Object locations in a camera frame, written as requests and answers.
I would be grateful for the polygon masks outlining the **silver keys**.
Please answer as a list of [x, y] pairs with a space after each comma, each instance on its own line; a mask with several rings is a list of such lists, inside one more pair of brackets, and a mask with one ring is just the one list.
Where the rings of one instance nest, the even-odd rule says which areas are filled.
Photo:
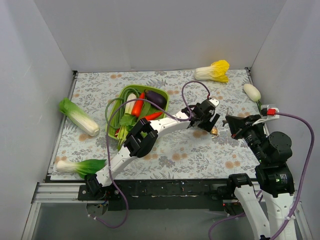
[[222, 126], [224, 127], [225, 125], [228, 124], [227, 116], [229, 115], [229, 108], [226, 110], [226, 114], [224, 116], [224, 119], [222, 120]]

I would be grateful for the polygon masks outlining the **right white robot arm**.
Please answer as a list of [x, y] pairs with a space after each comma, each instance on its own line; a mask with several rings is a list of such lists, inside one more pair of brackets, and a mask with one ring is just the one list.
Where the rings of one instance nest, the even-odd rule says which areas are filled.
[[257, 158], [255, 176], [267, 207], [267, 215], [253, 197], [253, 186], [246, 174], [232, 174], [227, 195], [238, 199], [257, 240], [297, 239], [294, 220], [294, 180], [287, 165], [292, 156], [292, 141], [280, 131], [266, 134], [267, 118], [260, 115], [238, 117], [226, 115], [231, 137], [243, 139]]

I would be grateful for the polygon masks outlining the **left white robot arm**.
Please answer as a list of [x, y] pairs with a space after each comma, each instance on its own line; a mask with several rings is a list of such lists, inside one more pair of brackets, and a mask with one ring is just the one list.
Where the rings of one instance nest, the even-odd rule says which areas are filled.
[[173, 117], [151, 121], [142, 118], [129, 132], [112, 160], [97, 173], [85, 176], [86, 191], [95, 200], [103, 199], [107, 193], [106, 187], [112, 184], [112, 180], [132, 161], [148, 155], [156, 140], [164, 135], [196, 127], [209, 133], [220, 117], [215, 113], [219, 104], [217, 99], [209, 98], [197, 103], [191, 110], [184, 108]]

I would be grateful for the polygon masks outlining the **brass padlock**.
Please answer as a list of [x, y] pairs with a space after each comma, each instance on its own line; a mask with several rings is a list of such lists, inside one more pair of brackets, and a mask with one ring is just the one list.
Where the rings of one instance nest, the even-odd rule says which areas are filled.
[[214, 139], [214, 138], [217, 138], [219, 136], [219, 133], [218, 133], [218, 128], [216, 126], [214, 126], [211, 131], [210, 131], [210, 135], [211, 137]]

